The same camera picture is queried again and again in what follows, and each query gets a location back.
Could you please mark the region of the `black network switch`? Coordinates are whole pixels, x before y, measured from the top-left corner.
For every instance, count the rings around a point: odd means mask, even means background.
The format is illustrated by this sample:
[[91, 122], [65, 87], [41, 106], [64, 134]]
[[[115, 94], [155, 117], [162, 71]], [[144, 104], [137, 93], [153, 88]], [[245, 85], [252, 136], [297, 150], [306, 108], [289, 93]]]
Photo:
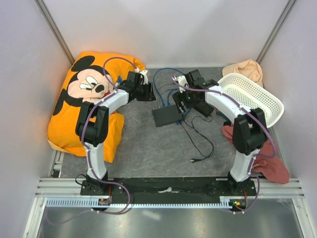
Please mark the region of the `black network switch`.
[[152, 110], [156, 127], [161, 127], [183, 120], [183, 114], [176, 105]]

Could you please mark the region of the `black power adapter brick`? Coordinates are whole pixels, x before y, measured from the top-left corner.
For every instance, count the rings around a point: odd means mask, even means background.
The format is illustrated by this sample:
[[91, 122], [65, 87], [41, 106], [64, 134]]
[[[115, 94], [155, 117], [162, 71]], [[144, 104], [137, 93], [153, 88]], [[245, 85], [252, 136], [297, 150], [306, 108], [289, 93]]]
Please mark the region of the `black power adapter brick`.
[[199, 102], [194, 106], [194, 109], [206, 118], [209, 117], [214, 111], [214, 107], [206, 102]]

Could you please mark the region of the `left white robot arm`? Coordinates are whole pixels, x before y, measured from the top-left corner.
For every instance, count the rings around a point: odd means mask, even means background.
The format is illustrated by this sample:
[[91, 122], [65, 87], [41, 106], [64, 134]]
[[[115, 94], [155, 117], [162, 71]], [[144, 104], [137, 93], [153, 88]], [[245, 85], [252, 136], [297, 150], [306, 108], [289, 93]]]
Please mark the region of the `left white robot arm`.
[[133, 100], [151, 102], [155, 99], [148, 71], [130, 71], [127, 79], [112, 93], [94, 103], [84, 102], [81, 106], [75, 132], [85, 147], [88, 164], [86, 180], [92, 183], [91, 188], [96, 194], [103, 195], [109, 188], [103, 143], [108, 135], [110, 115]]

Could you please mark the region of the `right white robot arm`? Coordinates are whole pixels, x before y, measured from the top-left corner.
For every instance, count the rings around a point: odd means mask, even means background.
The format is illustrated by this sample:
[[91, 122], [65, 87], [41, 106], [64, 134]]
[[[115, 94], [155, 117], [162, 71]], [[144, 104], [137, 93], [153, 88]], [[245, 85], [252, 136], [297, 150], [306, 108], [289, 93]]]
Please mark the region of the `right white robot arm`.
[[180, 111], [203, 103], [221, 111], [233, 124], [232, 143], [236, 154], [226, 187], [230, 194], [240, 194], [256, 156], [268, 139], [265, 110], [254, 106], [258, 100], [251, 99], [246, 87], [263, 89], [239, 73], [230, 73], [216, 82], [205, 81], [199, 71], [194, 70], [173, 76], [172, 82], [179, 87], [173, 97]]

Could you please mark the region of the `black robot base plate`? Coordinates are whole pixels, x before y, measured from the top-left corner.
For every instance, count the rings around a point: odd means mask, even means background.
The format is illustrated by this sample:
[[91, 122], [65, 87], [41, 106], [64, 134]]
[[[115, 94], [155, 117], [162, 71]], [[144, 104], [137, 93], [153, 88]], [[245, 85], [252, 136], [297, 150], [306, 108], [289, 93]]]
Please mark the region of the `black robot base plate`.
[[236, 185], [225, 177], [110, 178], [117, 185], [82, 182], [81, 195], [107, 196], [116, 201], [216, 202], [221, 196], [255, 196], [255, 183], [249, 178]]

